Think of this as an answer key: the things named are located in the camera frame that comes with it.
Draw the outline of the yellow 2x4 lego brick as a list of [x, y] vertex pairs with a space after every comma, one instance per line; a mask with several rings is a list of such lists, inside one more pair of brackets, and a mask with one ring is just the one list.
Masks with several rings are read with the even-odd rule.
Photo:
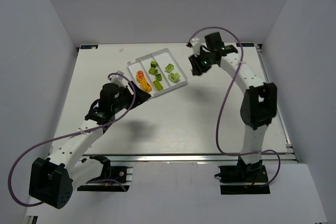
[[139, 84], [144, 92], [149, 93], [152, 91], [152, 87], [149, 85], [145, 77], [139, 79]]

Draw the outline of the green 2x4 lego brick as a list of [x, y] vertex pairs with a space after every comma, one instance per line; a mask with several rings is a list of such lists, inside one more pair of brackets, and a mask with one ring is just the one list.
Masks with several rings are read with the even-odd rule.
[[154, 80], [153, 85], [154, 85], [157, 92], [160, 92], [164, 89], [164, 87], [162, 86], [162, 84], [159, 80]]

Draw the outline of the yellow round butterfly lego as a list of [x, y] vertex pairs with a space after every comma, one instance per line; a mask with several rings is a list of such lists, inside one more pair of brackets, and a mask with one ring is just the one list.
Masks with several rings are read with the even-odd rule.
[[136, 72], [136, 78], [138, 82], [141, 82], [142, 80], [145, 80], [144, 72], [142, 70], [139, 70]]

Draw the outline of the green 2x2 lego upturned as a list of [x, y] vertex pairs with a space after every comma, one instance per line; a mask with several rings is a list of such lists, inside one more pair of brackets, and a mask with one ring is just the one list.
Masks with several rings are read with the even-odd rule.
[[162, 76], [161, 76], [161, 74], [156, 74], [156, 75], [155, 75], [155, 78], [156, 78], [157, 81], [162, 81]]

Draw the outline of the green 2x4 lego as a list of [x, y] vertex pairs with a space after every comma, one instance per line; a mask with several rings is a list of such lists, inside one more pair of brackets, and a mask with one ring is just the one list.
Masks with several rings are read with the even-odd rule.
[[174, 73], [170, 73], [170, 74], [168, 75], [168, 79], [171, 80], [173, 83], [177, 83], [177, 82], [179, 81], [179, 79], [177, 79], [177, 78], [175, 77], [175, 74], [174, 74]]

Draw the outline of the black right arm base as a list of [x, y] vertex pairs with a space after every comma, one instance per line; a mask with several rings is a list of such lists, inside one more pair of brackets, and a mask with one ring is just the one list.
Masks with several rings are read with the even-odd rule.
[[253, 164], [245, 164], [239, 158], [236, 165], [218, 167], [214, 175], [220, 182], [222, 195], [267, 195], [270, 194], [268, 175], [262, 160]]

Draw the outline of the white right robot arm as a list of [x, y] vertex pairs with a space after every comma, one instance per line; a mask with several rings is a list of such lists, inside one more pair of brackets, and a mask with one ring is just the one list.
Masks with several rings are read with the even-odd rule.
[[237, 156], [243, 168], [256, 170], [261, 166], [266, 130], [277, 114], [277, 86], [266, 83], [244, 64], [242, 44], [226, 46], [218, 32], [207, 35], [205, 41], [206, 44], [202, 44], [198, 38], [192, 38], [187, 43], [193, 50], [188, 58], [192, 74], [201, 76], [217, 65], [231, 76], [231, 84], [240, 88], [244, 96], [240, 117], [245, 124], [245, 133], [243, 147]]

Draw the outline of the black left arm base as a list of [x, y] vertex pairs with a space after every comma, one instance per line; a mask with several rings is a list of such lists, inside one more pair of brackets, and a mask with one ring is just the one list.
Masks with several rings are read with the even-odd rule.
[[82, 163], [97, 161], [102, 165], [99, 176], [91, 178], [88, 183], [79, 186], [77, 191], [123, 192], [130, 188], [133, 167], [123, 163], [112, 163], [102, 155], [91, 155], [81, 160]]

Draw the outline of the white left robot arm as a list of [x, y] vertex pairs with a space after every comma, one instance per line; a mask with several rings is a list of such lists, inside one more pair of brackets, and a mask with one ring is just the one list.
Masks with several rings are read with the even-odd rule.
[[69, 201], [71, 194], [87, 182], [106, 182], [111, 179], [111, 165], [107, 157], [94, 154], [83, 161], [87, 149], [108, 130], [115, 115], [143, 104], [151, 95], [130, 81], [102, 86], [100, 97], [93, 101], [77, 136], [47, 158], [37, 158], [31, 167], [29, 195], [56, 209]]

